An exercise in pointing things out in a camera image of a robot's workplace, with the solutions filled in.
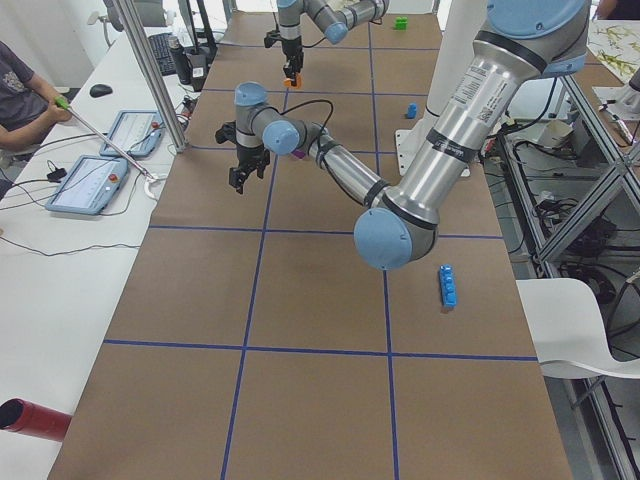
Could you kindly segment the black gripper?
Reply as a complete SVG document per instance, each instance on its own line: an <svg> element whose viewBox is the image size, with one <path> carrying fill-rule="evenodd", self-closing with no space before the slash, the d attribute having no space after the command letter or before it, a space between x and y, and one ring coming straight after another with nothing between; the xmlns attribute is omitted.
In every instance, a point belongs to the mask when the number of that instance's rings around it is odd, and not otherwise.
<svg viewBox="0 0 640 480"><path fill-rule="evenodd" d="M215 133L218 144L227 141L236 146L238 165L229 169L229 185L240 195L244 193L244 183L253 172L263 179L270 165L270 152L255 135L245 134L236 128L236 122L225 122Z"/></svg>
<svg viewBox="0 0 640 480"><path fill-rule="evenodd" d="M299 32L284 35L279 30L271 30L264 37L264 46L271 48L275 43L281 43L281 49L285 55L283 72L289 80L294 79L294 73L300 74L304 66L304 51L302 36Z"/></svg>

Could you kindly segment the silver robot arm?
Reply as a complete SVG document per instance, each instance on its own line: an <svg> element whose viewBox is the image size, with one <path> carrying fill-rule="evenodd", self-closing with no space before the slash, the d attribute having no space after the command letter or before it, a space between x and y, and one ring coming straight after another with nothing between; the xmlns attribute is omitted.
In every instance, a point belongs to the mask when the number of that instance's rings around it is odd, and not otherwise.
<svg viewBox="0 0 640 480"><path fill-rule="evenodd" d="M354 227L359 255L380 270L428 254L437 239L439 207L527 81L572 74L586 57L586 1L473 1L454 7L442 58L450 60L448 102L434 121L410 133L417 150L401 181L390 184L335 141L325 126L296 120L271 106L256 82L234 92L235 119L216 132L238 164L230 185L241 190L262 175L272 155L308 156L364 212Z"/></svg>
<svg viewBox="0 0 640 480"><path fill-rule="evenodd" d="M301 17L307 15L322 32L323 38L335 45L340 43L356 26L382 19L389 8L389 1L356 1L339 9L334 9L328 1L288 0L277 2L276 27L266 33L264 46L271 48L281 43L286 56L283 66L284 85L300 88L301 71L304 65L304 49L301 31Z"/></svg>

